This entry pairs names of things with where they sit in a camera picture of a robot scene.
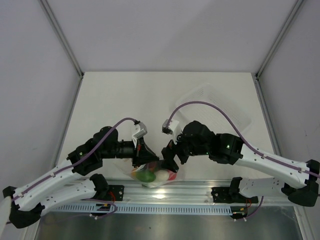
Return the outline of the green lime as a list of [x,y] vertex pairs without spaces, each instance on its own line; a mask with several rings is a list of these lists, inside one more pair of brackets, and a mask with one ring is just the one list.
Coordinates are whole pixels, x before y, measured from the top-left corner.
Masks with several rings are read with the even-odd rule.
[[156,178],[155,174],[149,170],[138,171],[135,177],[143,183],[152,183]]

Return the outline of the red tomato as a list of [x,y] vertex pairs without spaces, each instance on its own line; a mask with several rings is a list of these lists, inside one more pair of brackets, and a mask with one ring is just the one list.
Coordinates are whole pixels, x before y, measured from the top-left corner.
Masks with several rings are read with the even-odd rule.
[[176,172],[172,172],[172,171],[169,171],[169,176],[168,176],[168,181],[174,181],[177,177],[177,173]]

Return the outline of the white radish with leaves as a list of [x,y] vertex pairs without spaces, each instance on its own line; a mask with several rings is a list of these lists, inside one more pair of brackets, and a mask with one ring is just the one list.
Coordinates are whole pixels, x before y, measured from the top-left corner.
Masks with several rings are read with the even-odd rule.
[[154,173],[155,175],[155,182],[166,182],[169,178],[169,172],[167,170],[158,170]]

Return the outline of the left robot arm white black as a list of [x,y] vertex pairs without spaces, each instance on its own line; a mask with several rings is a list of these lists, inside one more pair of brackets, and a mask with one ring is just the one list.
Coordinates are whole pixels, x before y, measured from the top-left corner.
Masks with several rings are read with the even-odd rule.
[[94,171],[105,159],[131,159],[133,167],[158,161],[145,143],[145,134],[141,130],[130,141],[119,141],[114,127],[103,127],[48,173],[25,186],[6,187],[3,196],[12,199],[8,221],[23,229],[59,206],[85,199],[109,200],[107,180]]

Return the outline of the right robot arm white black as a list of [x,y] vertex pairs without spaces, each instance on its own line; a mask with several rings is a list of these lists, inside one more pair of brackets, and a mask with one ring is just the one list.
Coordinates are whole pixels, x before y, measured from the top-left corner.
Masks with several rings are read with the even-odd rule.
[[195,120],[180,128],[177,120],[167,119],[162,132],[172,136],[161,151],[165,169],[178,172],[175,158],[183,165],[190,157],[207,156],[218,164],[246,167],[269,175],[258,179],[234,177],[228,187],[213,187],[215,203],[256,204],[262,197],[286,197],[303,207],[313,207],[317,202],[320,163],[316,160],[298,162],[270,154],[236,135],[214,133]]

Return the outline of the clear zip top bag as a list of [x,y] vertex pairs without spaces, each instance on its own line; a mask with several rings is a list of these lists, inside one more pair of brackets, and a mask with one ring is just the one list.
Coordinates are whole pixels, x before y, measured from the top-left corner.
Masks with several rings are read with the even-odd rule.
[[124,175],[131,177],[146,188],[157,188],[165,184],[185,180],[185,172],[182,168],[178,172],[173,172],[164,167],[163,164],[164,160],[159,160],[134,167],[130,159],[125,159],[114,165]]

